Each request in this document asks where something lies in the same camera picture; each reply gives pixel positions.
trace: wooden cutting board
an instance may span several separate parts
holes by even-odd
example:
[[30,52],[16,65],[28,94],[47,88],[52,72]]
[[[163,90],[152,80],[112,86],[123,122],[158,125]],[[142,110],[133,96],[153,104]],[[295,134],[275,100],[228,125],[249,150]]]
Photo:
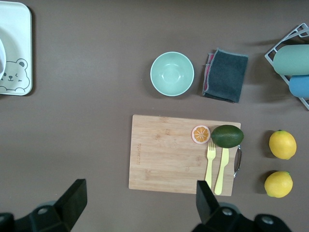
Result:
[[[129,188],[196,194],[197,180],[204,180],[208,143],[193,142],[191,132],[205,125],[212,132],[220,125],[240,123],[134,115],[132,121]],[[216,147],[212,163],[212,187],[219,173],[222,149]],[[237,147],[229,149],[225,167],[222,196],[231,196],[234,181],[234,161]]]

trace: mint green bowl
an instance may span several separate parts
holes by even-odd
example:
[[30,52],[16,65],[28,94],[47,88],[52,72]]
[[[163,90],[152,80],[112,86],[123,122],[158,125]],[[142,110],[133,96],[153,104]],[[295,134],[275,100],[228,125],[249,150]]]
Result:
[[161,54],[150,69],[150,79],[158,92],[178,96],[192,85],[194,69],[191,61],[179,52]]

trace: fork handle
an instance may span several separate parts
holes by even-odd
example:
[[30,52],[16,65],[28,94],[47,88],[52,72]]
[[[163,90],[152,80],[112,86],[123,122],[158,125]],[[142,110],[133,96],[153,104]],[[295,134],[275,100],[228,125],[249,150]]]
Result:
[[216,186],[214,188],[214,193],[217,194],[217,195],[221,195],[221,193],[222,193],[223,173],[224,173],[224,167],[220,167],[217,183],[216,183]]
[[207,182],[209,188],[211,189],[211,179],[212,179],[212,160],[209,160],[207,163],[205,181]]

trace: white wire basket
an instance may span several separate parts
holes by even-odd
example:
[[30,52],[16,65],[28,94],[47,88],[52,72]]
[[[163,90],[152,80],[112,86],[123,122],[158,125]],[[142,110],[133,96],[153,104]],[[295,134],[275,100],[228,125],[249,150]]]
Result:
[[[273,48],[271,48],[266,54],[265,58],[267,61],[273,66],[273,59],[275,54],[278,52],[280,48],[289,44],[306,44],[309,41],[305,40],[305,37],[309,36],[309,27],[302,23],[293,29],[289,34],[287,34],[279,43],[277,43]],[[281,78],[286,82],[287,85],[290,83],[291,76],[280,75]],[[299,98],[300,101],[305,105],[305,107],[309,110],[309,99]]]

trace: green avocado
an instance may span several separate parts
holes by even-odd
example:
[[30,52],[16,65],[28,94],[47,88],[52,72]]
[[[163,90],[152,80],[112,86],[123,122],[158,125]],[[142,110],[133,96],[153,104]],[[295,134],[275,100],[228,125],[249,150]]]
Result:
[[238,146],[243,140],[243,132],[232,125],[216,127],[211,133],[212,141],[219,147],[231,148]]

